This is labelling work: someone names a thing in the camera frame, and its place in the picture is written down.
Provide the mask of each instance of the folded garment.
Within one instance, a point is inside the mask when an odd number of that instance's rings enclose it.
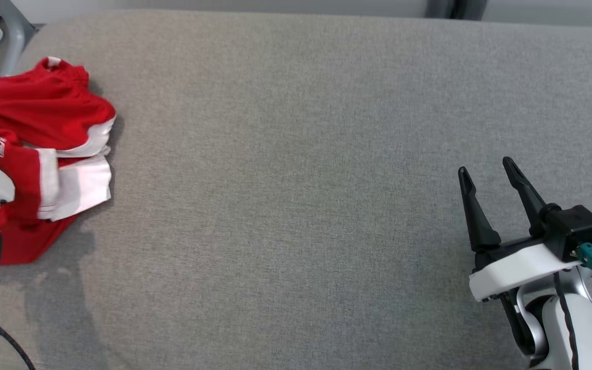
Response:
[[[15,200],[0,206],[0,230],[6,244],[7,230],[14,237],[10,248],[45,250],[72,216],[110,198],[105,155],[116,112],[88,80],[83,66],[55,57],[0,78],[0,169],[15,185]],[[3,263],[28,262],[7,253]]]

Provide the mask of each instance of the gray tablecloth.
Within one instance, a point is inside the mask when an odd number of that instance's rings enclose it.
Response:
[[[592,210],[592,28],[118,11],[46,26],[23,69],[44,56],[119,118],[113,199],[0,269],[39,368],[526,366],[472,300],[456,171],[503,239],[528,227],[504,155]]]

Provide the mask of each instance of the gray fabric surface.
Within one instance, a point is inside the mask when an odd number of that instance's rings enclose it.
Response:
[[[46,26],[23,68],[48,54],[119,119],[113,200],[0,270],[39,368],[526,365],[470,295],[456,171],[503,239],[504,155],[592,209],[591,28],[123,11]]]

